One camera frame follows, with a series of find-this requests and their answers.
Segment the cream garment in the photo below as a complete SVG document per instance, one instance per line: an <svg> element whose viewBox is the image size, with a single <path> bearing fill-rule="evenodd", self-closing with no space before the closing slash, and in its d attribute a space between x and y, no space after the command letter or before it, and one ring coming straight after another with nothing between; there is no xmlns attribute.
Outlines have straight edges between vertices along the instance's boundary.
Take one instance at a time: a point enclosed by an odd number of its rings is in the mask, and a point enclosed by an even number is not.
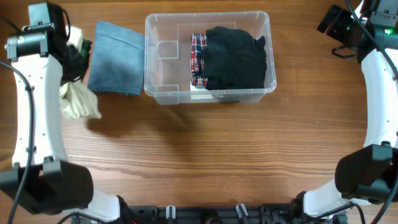
<svg viewBox="0 0 398 224"><path fill-rule="evenodd" d="M83 30L71 26L72 40L84 39ZM60 111L65 119L100 119L97 96L82 81L68 82L60 87Z"/></svg>

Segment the black garment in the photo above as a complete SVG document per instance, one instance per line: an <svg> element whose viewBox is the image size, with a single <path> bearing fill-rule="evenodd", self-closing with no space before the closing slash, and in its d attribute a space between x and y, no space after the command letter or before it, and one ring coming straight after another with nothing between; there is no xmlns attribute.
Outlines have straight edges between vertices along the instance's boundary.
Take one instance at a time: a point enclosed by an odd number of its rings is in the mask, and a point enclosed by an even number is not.
<svg viewBox="0 0 398 224"><path fill-rule="evenodd" d="M267 70L266 38L241 29L214 27L206 31L202 77L207 90L261 89Z"/></svg>

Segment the red navy plaid garment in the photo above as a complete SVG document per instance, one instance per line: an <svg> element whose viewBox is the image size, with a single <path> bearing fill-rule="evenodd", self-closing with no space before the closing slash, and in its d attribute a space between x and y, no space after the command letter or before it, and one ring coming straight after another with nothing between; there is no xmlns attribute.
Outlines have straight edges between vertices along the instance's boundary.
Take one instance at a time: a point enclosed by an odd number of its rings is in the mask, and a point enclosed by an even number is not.
<svg viewBox="0 0 398 224"><path fill-rule="evenodd" d="M206 49L206 35L192 34L192 45L190 53L190 70L191 70L191 85L196 88L206 88L207 78L204 78L203 68L204 59L203 51Z"/></svg>

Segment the green garment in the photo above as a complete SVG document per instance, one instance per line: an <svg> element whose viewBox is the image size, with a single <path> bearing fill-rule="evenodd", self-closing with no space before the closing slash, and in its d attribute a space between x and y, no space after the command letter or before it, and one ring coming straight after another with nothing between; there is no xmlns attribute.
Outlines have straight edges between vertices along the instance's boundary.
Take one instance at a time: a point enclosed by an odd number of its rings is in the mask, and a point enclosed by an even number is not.
<svg viewBox="0 0 398 224"><path fill-rule="evenodd" d="M90 60L91 45L92 41L86 39L69 40L67 42L71 58L82 59L85 63Z"/></svg>

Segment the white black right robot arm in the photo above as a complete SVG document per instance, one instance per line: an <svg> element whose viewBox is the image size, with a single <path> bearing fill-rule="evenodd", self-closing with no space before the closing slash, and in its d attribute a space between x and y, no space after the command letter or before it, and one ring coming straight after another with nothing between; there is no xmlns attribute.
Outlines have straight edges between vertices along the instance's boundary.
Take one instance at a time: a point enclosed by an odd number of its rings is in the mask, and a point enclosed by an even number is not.
<svg viewBox="0 0 398 224"><path fill-rule="evenodd" d="M351 49L361 66L366 138L362 149L339 161L333 180L300 193L285 216L289 223L341 223L346 210L375 204L380 210L373 222L378 223L397 202L397 2L333 5L318 31Z"/></svg>

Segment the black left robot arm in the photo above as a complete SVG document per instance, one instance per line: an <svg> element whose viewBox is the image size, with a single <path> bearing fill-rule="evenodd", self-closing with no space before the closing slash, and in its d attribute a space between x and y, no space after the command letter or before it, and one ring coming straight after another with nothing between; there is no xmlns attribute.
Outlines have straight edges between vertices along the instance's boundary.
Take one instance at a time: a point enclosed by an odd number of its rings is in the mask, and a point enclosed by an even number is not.
<svg viewBox="0 0 398 224"><path fill-rule="evenodd" d="M26 27L7 40L6 67L17 84L17 143L13 168L1 173L1 190L32 214L65 214L95 223L137 223L118 195L95 189L86 167L68 161L61 132L59 90L70 52L83 32Z"/></svg>

